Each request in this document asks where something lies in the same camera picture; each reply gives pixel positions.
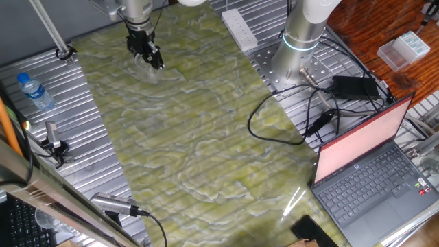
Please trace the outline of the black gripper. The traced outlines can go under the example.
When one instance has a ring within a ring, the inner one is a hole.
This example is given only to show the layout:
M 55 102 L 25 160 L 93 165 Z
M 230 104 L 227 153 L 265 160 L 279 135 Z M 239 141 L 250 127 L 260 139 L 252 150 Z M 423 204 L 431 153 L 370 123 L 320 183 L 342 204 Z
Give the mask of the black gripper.
M 138 68 L 164 69 L 160 47 L 154 44 L 154 32 L 147 34 L 146 31 L 128 30 L 126 36 L 128 50 L 136 55 Z

